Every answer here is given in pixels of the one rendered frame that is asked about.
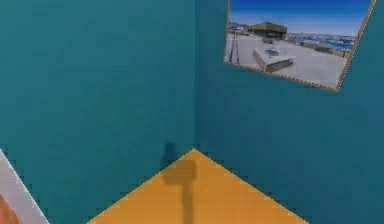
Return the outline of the framed harbour picture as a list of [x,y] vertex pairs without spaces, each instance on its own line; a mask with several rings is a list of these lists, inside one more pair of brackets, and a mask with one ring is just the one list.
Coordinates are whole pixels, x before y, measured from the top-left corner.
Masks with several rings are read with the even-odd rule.
[[223,61],[337,92],[377,0],[228,0]]

